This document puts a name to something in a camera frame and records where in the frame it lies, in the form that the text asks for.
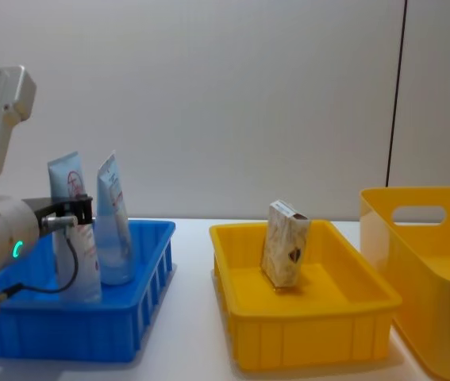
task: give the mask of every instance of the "black cable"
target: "black cable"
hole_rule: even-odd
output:
[[[408,0],[405,0],[405,9],[403,10],[403,13],[402,13],[401,42],[399,44],[399,58],[398,58],[398,77],[396,79],[396,92],[395,92],[395,96],[394,96],[394,110],[392,112],[392,126],[390,127],[389,159],[387,161],[387,176],[385,178],[385,187],[389,186],[389,178],[390,178],[390,161],[392,159],[392,144],[394,142],[394,127],[396,124],[396,113],[398,111],[399,79],[401,77],[402,47],[405,42],[405,25],[406,25],[406,11],[407,10],[408,10]]]
[[[79,273],[79,258],[76,254],[75,247],[71,243],[71,240],[69,238],[66,238],[66,242],[67,242],[67,246],[71,250],[71,254],[73,255],[73,261],[74,261],[75,267],[73,268],[73,274],[71,275],[71,278],[64,286],[62,286],[61,288],[57,288],[55,290],[49,290],[49,289],[39,288],[39,287],[34,287],[34,286],[26,286],[24,283],[17,283],[17,284],[14,284],[13,286],[8,287],[5,290],[0,292],[0,302],[6,300],[8,298],[11,298],[17,292],[22,291],[22,290],[35,291],[35,292],[40,292],[42,294],[58,294],[60,292],[67,290],[69,287],[71,287],[71,285],[76,280],[77,274]]]

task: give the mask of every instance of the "white table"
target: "white table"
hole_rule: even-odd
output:
[[[410,381],[430,378],[394,329],[390,356],[375,364],[244,374],[230,360],[228,337],[212,280],[213,246],[209,227],[230,220],[172,220],[175,273],[143,348],[131,364],[0,359],[0,381],[67,380],[234,380],[324,379],[325,381]],[[359,247],[359,223],[335,226]]]

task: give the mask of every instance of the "wall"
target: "wall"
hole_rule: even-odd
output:
[[[357,218],[382,186],[402,1],[0,1],[0,66],[37,82],[0,194],[48,193],[113,149],[133,216]]]
[[[390,184],[450,185],[450,2],[410,0]]]

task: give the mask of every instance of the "yellow plastic crate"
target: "yellow plastic crate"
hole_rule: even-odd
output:
[[[267,224],[210,228],[233,358],[244,370],[386,357],[396,292],[327,221],[312,221],[298,285],[275,291],[260,270]]]
[[[403,298],[396,326],[430,371],[450,379],[450,187],[368,189],[361,198],[361,251]],[[446,217],[396,225],[403,206],[441,206]]]

